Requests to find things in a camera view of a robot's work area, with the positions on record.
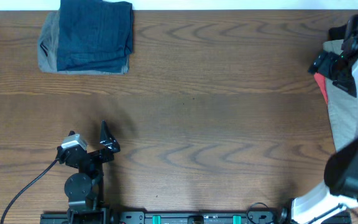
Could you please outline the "dark blue denim shorts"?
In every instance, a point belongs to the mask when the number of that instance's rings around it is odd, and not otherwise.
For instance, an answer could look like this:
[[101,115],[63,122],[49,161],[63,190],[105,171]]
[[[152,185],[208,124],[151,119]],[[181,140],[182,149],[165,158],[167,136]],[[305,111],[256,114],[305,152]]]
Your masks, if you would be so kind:
[[130,2],[61,1],[57,70],[126,73],[133,23]]

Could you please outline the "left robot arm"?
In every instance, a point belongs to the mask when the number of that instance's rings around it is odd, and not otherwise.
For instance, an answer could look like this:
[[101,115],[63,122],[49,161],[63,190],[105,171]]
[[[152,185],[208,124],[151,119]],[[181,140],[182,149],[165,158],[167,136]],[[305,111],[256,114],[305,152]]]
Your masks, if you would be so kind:
[[103,164],[114,160],[121,151],[105,121],[101,122],[102,149],[88,152],[87,143],[73,131],[57,147],[56,160],[78,170],[65,182],[68,197],[68,223],[110,223],[111,212],[104,202]]

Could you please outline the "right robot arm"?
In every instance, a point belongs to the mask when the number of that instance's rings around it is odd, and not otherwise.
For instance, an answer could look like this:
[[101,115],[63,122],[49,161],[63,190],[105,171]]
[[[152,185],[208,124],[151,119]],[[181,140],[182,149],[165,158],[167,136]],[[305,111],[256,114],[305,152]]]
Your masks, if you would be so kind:
[[324,180],[307,194],[294,198],[282,210],[279,223],[350,223],[344,215],[358,207],[358,14],[346,25],[329,30],[331,40],[341,40],[341,53],[322,51],[309,67],[357,100],[356,131],[352,140],[327,161]]

